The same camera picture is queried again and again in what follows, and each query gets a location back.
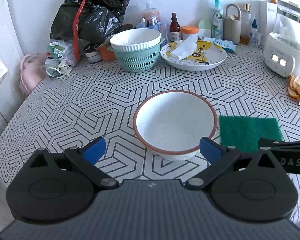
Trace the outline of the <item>cartoon printed plate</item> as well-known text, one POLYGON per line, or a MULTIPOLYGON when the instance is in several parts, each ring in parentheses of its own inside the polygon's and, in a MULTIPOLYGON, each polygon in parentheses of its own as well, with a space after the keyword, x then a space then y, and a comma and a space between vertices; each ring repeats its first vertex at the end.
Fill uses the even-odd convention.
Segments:
POLYGON ((183 41, 170 42, 161 48, 161 57, 172 67, 180 70, 200 72, 213 69, 219 66, 227 57, 226 51, 211 42, 197 41, 197 49, 187 58, 180 61, 173 61, 171 52, 174 51, 183 41))

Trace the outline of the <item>light green tube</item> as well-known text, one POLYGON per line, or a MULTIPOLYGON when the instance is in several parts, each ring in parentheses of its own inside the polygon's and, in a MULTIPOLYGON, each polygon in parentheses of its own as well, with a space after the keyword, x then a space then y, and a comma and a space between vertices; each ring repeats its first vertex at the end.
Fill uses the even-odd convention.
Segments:
POLYGON ((198 37, 200 40, 203 40, 204 38, 211 38, 211 36, 211 22, 207 18, 204 18, 198 23, 198 37))

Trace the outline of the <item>clear bottle gold cap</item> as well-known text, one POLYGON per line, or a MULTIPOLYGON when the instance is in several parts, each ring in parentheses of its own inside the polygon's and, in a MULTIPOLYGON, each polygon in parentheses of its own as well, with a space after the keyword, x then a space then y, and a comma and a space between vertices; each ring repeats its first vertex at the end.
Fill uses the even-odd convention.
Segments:
POLYGON ((251 29, 251 8, 250 4, 243 3, 242 11, 241 11, 241 36, 240 36, 240 44, 249 44, 250 40, 250 29, 251 29))

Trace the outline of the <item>teal colander basket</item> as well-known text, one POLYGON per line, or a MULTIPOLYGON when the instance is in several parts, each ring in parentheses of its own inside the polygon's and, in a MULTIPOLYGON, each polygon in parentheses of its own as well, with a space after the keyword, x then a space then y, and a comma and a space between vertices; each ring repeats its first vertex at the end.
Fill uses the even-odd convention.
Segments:
POLYGON ((117 51, 109 46, 107 49, 112 51, 121 68, 129 72, 141 72, 152 68, 158 60, 161 44, 165 38, 152 47, 136 51, 117 51))

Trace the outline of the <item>pink bag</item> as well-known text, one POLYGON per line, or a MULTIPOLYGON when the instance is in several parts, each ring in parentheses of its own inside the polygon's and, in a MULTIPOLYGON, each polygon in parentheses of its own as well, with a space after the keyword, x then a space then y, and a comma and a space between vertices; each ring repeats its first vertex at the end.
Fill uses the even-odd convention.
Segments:
POLYGON ((25 96, 29 96, 37 85, 46 77, 43 68, 45 54, 27 54, 20 62, 19 87, 25 96))

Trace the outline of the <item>green scouring pad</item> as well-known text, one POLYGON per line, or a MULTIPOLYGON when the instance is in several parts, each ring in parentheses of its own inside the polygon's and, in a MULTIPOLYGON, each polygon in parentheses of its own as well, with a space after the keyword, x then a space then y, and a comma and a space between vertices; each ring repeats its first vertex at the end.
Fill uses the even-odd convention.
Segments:
POLYGON ((275 118, 251 118, 247 116, 219 116, 221 145, 235 146, 244 153, 258 150, 260 139, 282 140, 275 118))

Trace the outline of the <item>beige handled container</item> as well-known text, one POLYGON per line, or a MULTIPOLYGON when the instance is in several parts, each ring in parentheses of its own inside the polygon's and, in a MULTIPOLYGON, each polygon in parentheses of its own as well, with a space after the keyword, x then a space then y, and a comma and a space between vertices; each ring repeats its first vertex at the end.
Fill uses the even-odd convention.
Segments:
POLYGON ((234 3, 230 3, 226 6, 225 17, 223 20, 223 35, 224 39, 233 42, 234 45, 239 44, 241 37, 241 10, 234 3), (237 15, 230 15, 228 10, 234 7, 237 10, 237 15))

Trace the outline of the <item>crumpled wrappers pile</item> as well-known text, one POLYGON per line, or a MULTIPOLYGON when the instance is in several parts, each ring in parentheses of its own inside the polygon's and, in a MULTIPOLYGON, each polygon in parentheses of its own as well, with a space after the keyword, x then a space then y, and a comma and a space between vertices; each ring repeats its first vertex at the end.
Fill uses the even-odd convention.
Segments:
POLYGON ((42 66, 49 78, 58 79, 69 75, 77 63, 71 41, 50 40, 42 66))

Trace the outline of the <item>small blue cap dropper bottle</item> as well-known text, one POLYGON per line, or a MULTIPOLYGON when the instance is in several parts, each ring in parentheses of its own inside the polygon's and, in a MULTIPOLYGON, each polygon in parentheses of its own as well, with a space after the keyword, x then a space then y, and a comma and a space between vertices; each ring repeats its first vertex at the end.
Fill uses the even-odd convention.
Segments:
POLYGON ((251 29, 250 29, 249 44, 255 46, 256 43, 257 43, 257 20, 253 19, 251 29))

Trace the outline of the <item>brown glass bottle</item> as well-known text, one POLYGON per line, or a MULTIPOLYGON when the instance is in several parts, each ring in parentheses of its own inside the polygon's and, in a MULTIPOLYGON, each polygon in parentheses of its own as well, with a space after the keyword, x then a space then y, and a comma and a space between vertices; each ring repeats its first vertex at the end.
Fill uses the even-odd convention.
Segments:
POLYGON ((177 42, 181 40, 180 25, 177 20, 176 13, 172 13, 171 24, 170 24, 170 41, 177 42))

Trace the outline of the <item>white box package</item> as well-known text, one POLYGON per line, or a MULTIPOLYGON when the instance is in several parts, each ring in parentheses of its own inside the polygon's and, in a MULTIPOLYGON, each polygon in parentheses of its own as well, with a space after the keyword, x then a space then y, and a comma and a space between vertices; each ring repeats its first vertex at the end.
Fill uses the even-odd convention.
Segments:
POLYGON ((300 44, 300 8, 281 0, 276 4, 260 1, 259 32, 263 47, 270 33, 281 34, 300 44))

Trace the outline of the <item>orange lid jar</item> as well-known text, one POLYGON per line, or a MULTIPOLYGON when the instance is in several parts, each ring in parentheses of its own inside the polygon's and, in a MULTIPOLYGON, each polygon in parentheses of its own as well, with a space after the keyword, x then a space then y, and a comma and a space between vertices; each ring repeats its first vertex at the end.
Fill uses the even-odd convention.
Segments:
POLYGON ((183 40, 186 40, 190 36, 194 36, 196 39, 198 39, 198 33, 199 33, 198 27, 195 27, 195 26, 183 26, 181 28, 181 32, 182 32, 182 38, 183 38, 183 40))

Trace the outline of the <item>white electric appliance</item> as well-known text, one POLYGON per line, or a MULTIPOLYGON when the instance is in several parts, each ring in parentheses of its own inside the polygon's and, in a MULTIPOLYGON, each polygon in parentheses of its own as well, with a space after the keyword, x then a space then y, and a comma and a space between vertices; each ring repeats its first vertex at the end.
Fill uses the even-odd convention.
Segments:
POLYGON ((278 33, 269 33, 264 48, 268 68, 282 77, 300 76, 300 44, 278 33))

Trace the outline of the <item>white bowl brown rim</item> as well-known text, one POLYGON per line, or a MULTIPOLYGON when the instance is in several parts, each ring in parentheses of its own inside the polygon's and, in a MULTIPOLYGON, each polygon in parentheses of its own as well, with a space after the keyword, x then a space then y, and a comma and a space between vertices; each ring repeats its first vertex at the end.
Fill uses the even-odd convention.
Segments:
POLYGON ((187 160, 199 153, 202 137, 212 139, 218 117, 202 96, 169 90, 147 98, 133 117, 137 138, 155 154, 169 161, 187 160))

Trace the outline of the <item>white ribbed bowl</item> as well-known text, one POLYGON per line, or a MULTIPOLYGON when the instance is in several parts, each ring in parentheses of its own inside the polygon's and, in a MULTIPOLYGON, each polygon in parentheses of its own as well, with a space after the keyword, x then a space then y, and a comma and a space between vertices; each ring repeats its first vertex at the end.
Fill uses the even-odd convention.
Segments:
POLYGON ((110 38, 115 51, 131 52, 147 49, 161 41, 161 32, 155 29, 136 28, 122 31, 110 38))

